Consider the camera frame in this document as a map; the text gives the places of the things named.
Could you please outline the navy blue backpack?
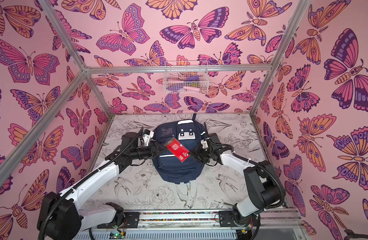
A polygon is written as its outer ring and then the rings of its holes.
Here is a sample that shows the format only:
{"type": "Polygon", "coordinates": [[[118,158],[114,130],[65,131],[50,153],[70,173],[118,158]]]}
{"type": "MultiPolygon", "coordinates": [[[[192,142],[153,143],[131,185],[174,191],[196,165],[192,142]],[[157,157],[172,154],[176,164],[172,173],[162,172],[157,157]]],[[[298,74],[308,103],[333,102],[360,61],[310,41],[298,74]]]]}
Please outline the navy blue backpack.
{"type": "Polygon", "coordinates": [[[169,183],[189,183],[200,176],[205,163],[191,156],[205,138],[204,126],[191,119],[164,123],[156,127],[153,139],[164,147],[153,164],[161,178],[169,183]]]}

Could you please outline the red notebook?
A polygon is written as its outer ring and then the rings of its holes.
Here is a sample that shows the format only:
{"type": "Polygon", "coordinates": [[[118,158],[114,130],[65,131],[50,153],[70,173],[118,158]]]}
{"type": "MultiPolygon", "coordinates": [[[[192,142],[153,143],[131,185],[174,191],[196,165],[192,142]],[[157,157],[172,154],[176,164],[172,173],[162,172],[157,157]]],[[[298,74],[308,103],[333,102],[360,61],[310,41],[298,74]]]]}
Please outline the red notebook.
{"type": "Polygon", "coordinates": [[[171,138],[164,146],[181,162],[184,162],[190,156],[190,151],[176,138],[171,138]]]}

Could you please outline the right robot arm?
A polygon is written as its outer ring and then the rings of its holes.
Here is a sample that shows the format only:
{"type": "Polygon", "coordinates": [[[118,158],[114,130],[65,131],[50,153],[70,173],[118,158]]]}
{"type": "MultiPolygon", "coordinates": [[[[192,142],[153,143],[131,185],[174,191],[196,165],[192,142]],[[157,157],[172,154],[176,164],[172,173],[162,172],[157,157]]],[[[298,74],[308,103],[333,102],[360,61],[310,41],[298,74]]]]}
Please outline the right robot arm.
{"type": "Polygon", "coordinates": [[[248,196],[232,208],[238,226],[246,226],[253,217],[259,219],[262,212],[284,204],[286,191],[269,161],[255,162],[238,155],[233,146],[221,143],[217,134],[209,134],[207,125],[204,128],[201,143],[191,156],[204,164],[213,160],[244,176],[248,196]]]}

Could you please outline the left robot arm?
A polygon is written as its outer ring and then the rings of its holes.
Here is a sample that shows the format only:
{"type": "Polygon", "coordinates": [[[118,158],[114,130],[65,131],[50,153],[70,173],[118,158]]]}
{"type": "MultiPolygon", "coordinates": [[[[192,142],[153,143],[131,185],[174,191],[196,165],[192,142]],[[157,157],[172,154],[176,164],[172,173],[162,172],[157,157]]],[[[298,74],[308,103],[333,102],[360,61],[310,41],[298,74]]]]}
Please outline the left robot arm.
{"type": "Polygon", "coordinates": [[[99,225],[123,225],[124,209],[118,204],[108,202],[87,212],[81,208],[96,191],[132,165],[134,160],[153,159],[166,149],[152,136],[152,131],[144,129],[124,134],[121,144],[98,168],[61,192],[48,193],[43,199],[37,223],[38,239],[50,237],[53,240],[71,240],[79,232],[99,225]]]}

